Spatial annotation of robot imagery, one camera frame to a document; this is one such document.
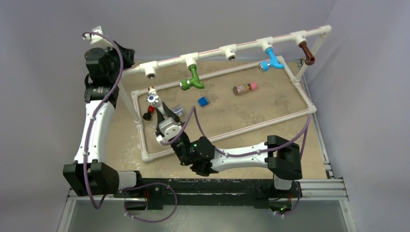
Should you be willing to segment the white water faucet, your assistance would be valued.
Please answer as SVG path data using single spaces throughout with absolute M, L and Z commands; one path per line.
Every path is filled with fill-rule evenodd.
M 163 102 L 162 99 L 159 97 L 157 90 L 154 87 L 148 87 L 148 93 L 146 101 L 148 105 L 151 105 L 156 108 L 157 103 Z

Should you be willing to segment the white pvc pipe frame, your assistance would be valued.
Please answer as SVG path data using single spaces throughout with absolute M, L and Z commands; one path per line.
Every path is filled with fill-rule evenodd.
M 237 52 L 242 51 L 242 50 L 247 50 L 247 49 L 254 49 L 254 48 L 260 48 L 262 51 L 265 53 L 265 50 L 267 48 L 273 48 L 274 44 L 282 43 L 282 42 L 288 42 L 292 41 L 295 42 L 296 45 L 299 45 L 300 42 L 306 41 L 308 48 L 310 51 L 313 53 L 315 56 L 316 53 L 318 52 L 319 48 L 321 47 L 323 41 L 329 36 L 329 34 L 332 31 L 332 27 L 330 25 L 325 25 L 321 26 L 315 29 L 310 29 L 310 30 L 300 30 L 296 32 L 291 32 L 285 35 L 280 35 L 280 36 L 275 36 L 275 37 L 265 37 L 265 38 L 260 38 L 252 42 L 246 42 L 246 43 L 241 43 L 241 44 L 229 44 L 229 45 L 224 45 L 220 48 L 213 49 L 213 50 L 208 50 L 208 51 L 203 51 L 203 52 L 194 52 L 194 53 L 188 53 L 188 54 L 183 54 L 175 58 L 169 58 L 165 60 L 160 60 L 160 61 L 150 61 L 150 62 L 145 62 L 141 63 L 135 67 L 128 68 L 124 71 L 125 76 L 130 76 L 133 74 L 137 73 L 143 73 L 146 77 L 148 78 L 154 78 L 156 76 L 156 71 L 159 70 L 160 68 L 164 67 L 169 67 L 173 65 L 179 65 L 179 64 L 185 64 L 187 68 L 195 64 L 196 66 L 198 65 L 198 61 L 201 59 L 205 58 L 212 58 L 212 57 L 217 57 L 217 56 L 224 56 L 228 61 L 233 61 L 236 58 Z M 211 141 L 219 141 L 227 138 L 231 138 L 237 135 L 244 134 L 246 132 L 254 131 L 257 129 L 261 129 L 267 126 L 271 126 L 280 122 L 284 122 L 290 119 L 294 119 L 300 116 L 305 116 L 308 114 L 314 114 L 317 111 L 316 106 L 314 103 L 311 101 L 307 93 L 304 91 L 304 89 L 301 86 L 301 80 L 302 77 L 305 74 L 306 69 L 308 68 L 308 65 L 305 64 L 305 60 L 302 64 L 302 67 L 300 68 L 299 72 L 297 74 L 293 74 L 292 71 L 290 70 L 289 66 L 287 65 L 285 59 L 283 56 L 277 56 L 277 59 L 279 60 L 280 63 L 284 64 L 284 70 L 286 74 L 288 75 L 292 85 L 295 87 L 295 89 L 298 91 L 302 99 L 304 100 L 307 108 L 303 111 L 296 112 L 294 114 L 289 114 L 285 115 L 283 117 L 278 117 L 274 118 L 262 123 L 254 124 L 251 126 L 247 126 L 244 128 L 240 128 L 234 131 L 230 131 L 224 134 L 220 134 L 217 136 L 214 136 L 211 138 Z M 233 68 L 228 68 L 225 70 L 221 71 L 216 71 L 216 72 L 211 72 L 207 73 L 204 75 L 199 75 L 200 80 L 205 80 L 217 76 L 221 76 L 224 74 L 229 74 L 229 73 L 234 73 L 250 68 L 255 68 L 259 67 L 259 62 L 253 62 L 253 63 L 248 63 L 245 65 L 240 65 L 236 66 Z M 170 82 L 167 84 L 162 84 L 156 87 L 156 90 L 163 90 L 163 89 L 169 89 L 172 87 L 176 87 L 179 85 L 179 81 L 174 81 Z

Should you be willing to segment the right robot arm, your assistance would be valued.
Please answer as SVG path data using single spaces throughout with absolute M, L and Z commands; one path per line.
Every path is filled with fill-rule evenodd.
M 301 157 L 305 146 L 299 146 L 295 141 L 300 137 L 306 137 L 309 120 L 291 140 L 270 135 L 265 142 L 256 145 L 222 149 L 214 146 L 205 135 L 196 141 L 190 141 L 185 133 L 189 121 L 181 121 L 165 103 L 156 106 L 155 111 L 157 142 L 169 145 L 180 165 L 189 166 L 197 175 L 207 177 L 236 168 L 267 168 L 273 173 L 271 190 L 279 197 L 288 193 L 294 181 L 303 177 Z

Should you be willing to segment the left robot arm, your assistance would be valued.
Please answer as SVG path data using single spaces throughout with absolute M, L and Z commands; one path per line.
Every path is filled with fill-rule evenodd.
M 63 167 L 63 176 L 78 196 L 117 194 L 122 189 L 133 198 L 144 193 L 139 171 L 119 172 L 105 163 L 108 127 L 117 105 L 115 86 L 121 68 L 134 64 L 133 49 L 122 46 L 92 48 L 85 57 L 86 121 L 79 149 L 72 164 Z

